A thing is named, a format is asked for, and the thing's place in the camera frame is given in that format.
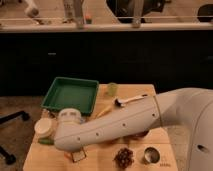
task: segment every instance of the wooden table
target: wooden table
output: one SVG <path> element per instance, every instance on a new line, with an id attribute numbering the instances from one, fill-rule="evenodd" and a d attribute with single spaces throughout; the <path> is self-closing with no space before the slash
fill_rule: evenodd
<path id="1" fill-rule="evenodd" d="M 132 97 L 139 94 L 154 95 L 153 85 L 118 85 L 117 96 L 120 98 Z M 107 95 L 107 86 L 100 85 L 93 115 L 99 113 L 107 105 L 112 105 L 114 98 Z M 171 149 L 168 134 L 165 129 L 157 128 L 140 140 L 123 139 L 113 143 L 93 144 L 84 147 L 87 158 L 73 163 L 64 157 L 64 152 L 54 146 L 45 146 L 37 143 L 35 135 L 27 155 L 24 171 L 119 171 L 113 161 L 114 156 L 122 147 L 133 151 L 134 163 L 126 170 L 134 171 L 177 171 L 176 161 Z M 143 164 L 141 158 L 147 147 L 156 148 L 161 155 L 157 164 Z"/>

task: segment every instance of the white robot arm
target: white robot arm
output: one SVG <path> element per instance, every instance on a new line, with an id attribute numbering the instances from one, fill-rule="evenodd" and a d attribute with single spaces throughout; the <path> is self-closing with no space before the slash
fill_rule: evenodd
<path id="1" fill-rule="evenodd" d="M 181 124 L 191 133 L 186 170 L 212 170 L 213 90 L 184 88 L 146 97 L 81 125 L 62 120 L 56 131 L 55 146 L 74 152 L 85 145 Z"/>

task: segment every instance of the yellow cup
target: yellow cup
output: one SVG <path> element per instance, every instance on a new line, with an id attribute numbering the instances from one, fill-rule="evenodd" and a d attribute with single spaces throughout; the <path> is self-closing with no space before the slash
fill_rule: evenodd
<path id="1" fill-rule="evenodd" d="M 109 96 L 113 97 L 116 95 L 118 89 L 118 85 L 116 83 L 109 83 L 107 84 L 107 93 Z"/>

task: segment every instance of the green tray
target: green tray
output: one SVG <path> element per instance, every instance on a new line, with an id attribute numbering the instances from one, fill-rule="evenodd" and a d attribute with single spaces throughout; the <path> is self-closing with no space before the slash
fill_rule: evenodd
<path id="1" fill-rule="evenodd" d="M 42 107 L 52 111 L 78 109 L 82 115 L 92 113 L 99 82 L 95 80 L 56 77 L 49 88 Z"/>

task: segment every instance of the black cabinet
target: black cabinet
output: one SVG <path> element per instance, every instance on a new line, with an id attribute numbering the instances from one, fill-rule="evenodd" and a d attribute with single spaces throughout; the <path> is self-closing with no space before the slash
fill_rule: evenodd
<path id="1" fill-rule="evenodd" d="M 213 31 L 0 34 L 0 95 L 44 95 L 54 77 L 213 88 Z"/>

